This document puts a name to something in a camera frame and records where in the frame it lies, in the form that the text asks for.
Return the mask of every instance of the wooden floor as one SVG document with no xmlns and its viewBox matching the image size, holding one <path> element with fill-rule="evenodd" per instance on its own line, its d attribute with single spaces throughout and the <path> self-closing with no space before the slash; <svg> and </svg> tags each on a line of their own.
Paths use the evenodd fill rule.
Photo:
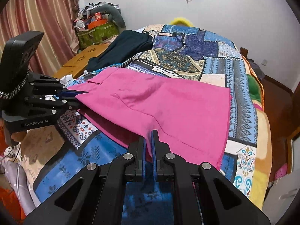
<svg viewBox="0 0 300 225">
<path fill-rule="evenodd" d="M 296 116 L 292 113 L 293 104 L 290 94 L 265 79 L 262 84 L 265 92 L 264 110 L 271 128 L 273 164 L 270 181 L 273 181 L 275 172 L 287 162 L 286 138 L 298 126 Z"/>
</svg>

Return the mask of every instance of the folded dark cloth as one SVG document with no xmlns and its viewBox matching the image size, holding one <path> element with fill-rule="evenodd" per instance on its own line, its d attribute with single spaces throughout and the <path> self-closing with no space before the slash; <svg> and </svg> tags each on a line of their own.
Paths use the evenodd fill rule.
<svg viewBox="0 0 300 225">
<path fill-rule="evenodd" d="M 123 31 L 97 58 L 90 58 L 86 70 L 92 72 L 116 63 L 123 63 L 139 52 L 152 49 L 152 36 L 149 33 Z"/>
</svg>

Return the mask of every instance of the pile of items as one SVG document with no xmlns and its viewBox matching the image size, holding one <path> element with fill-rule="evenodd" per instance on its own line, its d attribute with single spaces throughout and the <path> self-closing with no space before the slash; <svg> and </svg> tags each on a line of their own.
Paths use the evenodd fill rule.
<svg viewBox="0 0 300 225">
<path fill-rule="evenodd" d="M 73 21 L 81 49 L 97 45 L 125 28 L 119 5 L 106 2 L 90 3 Z"/>
</svg>

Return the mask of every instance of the power outlet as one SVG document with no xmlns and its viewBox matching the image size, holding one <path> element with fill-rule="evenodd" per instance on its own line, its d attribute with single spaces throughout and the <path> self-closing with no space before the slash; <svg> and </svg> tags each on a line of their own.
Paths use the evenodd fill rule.
<svg viewBox="0 0 300 225">
<path fill-rule="evenodd" d="M 266 65 L 267 65 L 267 62 L 268 62 L 268 61 L 267 61 L 266 59 L 264 59 L 264 60 L 262 61 L 262 65 L 263 65 L 263 66 L 266 66 Z"/>
</svg>

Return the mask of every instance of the orange box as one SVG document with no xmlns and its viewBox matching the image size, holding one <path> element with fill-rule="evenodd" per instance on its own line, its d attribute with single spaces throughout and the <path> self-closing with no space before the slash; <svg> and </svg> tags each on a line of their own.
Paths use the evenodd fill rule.
<svg viewBox="0 0 300 225">
<path fill-rule="evenodd" d="M 105 23 L 107 23 L 107 20 L 106 19 L 99 19 L 99 20 L 95 20 L 94 22 L 91 22 L 88 24 L 88 29 L 92 29 L 92 28 L 95 28 L 99 25 L 104 25 Z"/>
<path fill-rule="evenodd" d="M 89 59 L 99 56 L 108 46 L 109 45 L 107 44 L 101 44 L 85 48 L 82 52 L 78 53 L 64 66 L 62 66 L 61 69 L 53 75 L 53 77 L 61 79 L 63 76 L 72 74 L 73 79 L 77 79 L 83 74 L 86 66 L 88 65 Z"/>
</svg>

